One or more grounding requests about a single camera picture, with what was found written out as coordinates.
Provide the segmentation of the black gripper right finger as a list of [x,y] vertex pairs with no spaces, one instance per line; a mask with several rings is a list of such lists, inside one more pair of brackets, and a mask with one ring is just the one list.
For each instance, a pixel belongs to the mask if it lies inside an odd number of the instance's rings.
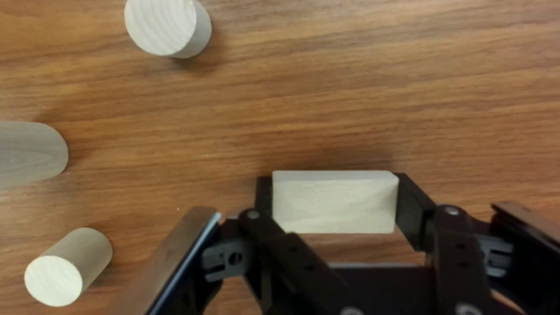
[[560,315],[560,235],[516,202],[492,205],[490,223],[436,205],[397,176],[395,225],[434,275],[443,315]]

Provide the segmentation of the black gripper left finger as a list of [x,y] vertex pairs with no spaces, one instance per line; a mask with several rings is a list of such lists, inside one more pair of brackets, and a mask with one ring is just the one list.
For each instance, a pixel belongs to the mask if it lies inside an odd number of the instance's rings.
[[226,219],[201,254],[205,303],[226,279],[241,277],[262,315],[339,315],[348,286],[296,235],[271,218],[273,184],[255,183],[254,207]]

